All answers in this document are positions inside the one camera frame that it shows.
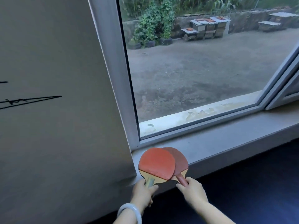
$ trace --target stone wall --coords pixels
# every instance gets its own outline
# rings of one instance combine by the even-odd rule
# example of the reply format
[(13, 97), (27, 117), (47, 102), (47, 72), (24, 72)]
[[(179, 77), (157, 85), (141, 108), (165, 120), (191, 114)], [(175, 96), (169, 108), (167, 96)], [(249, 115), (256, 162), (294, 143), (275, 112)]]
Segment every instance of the stone wall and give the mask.
[[(229, 33), (239, 33), (243, 31), (251, 31), (257, 30), (259, 27), (258, 22), (268, 20), (269, 14), (275, 12), (290, 12), (294, 13), (292, 8), (282, 8), (282, 9), (268, 9), (268, 10), (254, 10), (254, 11), (242, 11), (242, 12), (233, 12), (229, 14), (230, 17), (230, 25), (229, 25)], [(171, 32), (172, 38), (182, 37), (183, 34), (181, 32), (182, 28), (186, 28), (190, 26), (190, 20), (198, 19), (198, 18), (208, 18), (213, 15), (190, 15), (190, 16), (182, 16), (176, 17), (173, 25), (173, 29)], [(134, 27), (138, 23), (138, 20), (132, 20), (123, 22), (123, 29), (125, 34), (126, 42), (129, 41), (133, 37)], [(299, 28), (299, 18), (294, 17), (292, 23), (290, 24), (292, 28)]]

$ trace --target window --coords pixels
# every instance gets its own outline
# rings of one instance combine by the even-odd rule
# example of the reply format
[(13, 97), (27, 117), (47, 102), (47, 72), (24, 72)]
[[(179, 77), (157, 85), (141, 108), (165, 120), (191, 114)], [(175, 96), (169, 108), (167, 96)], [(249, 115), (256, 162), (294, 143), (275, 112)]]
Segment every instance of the window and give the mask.
[(201, 1), (89, 0), (131, 149), (297, 99), (297, 1)]

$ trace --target tall grass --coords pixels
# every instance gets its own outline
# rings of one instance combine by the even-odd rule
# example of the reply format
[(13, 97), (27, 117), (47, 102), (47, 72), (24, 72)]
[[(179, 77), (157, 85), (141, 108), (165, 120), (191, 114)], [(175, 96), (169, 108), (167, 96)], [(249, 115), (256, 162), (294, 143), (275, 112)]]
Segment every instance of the tall grass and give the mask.
[[(148, 8), (151, 0), (119, 0), (123, 21), (137, 19)], [(226, 13), (233, 10), (253, 9), (257, 0), (172, 0), (176, 16), (184, 14)], [(299, 0), (260, 0), (257, 7), (294, 7)]]

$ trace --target concrete ground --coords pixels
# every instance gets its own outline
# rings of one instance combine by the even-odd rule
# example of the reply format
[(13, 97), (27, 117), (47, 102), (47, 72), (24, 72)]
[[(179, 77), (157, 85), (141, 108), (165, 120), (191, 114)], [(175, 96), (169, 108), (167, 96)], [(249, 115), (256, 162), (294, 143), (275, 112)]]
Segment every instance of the concrete ground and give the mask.
[(299, 29), (127, 50), (140, 122), (262, 90)]

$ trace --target black marker drawing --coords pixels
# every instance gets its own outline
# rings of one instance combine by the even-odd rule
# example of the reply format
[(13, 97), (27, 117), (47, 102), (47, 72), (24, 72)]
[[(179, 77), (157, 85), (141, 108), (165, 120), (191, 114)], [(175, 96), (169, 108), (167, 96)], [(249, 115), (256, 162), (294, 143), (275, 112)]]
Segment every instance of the black marker drawing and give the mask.
[(40, 101), (46, 101), (46, 100), (50, 100), (50, 99), (54, 99), (54, 98), (58, 98), (58, 97), (62, 97), (62, 96), (36, 97), (36, 98), (17, 99), (17, 100), (8, 100), (8, 99), (5, 99), (5, 101), (0, 101), (0, 109), (5, 109), (5, 108), (9, 108), (9, 107), (20, 106), (20, 105), (27, 105), (27, 104), (31, 104), (31, 103), (35, 103), (35, 102), (40, 102)]

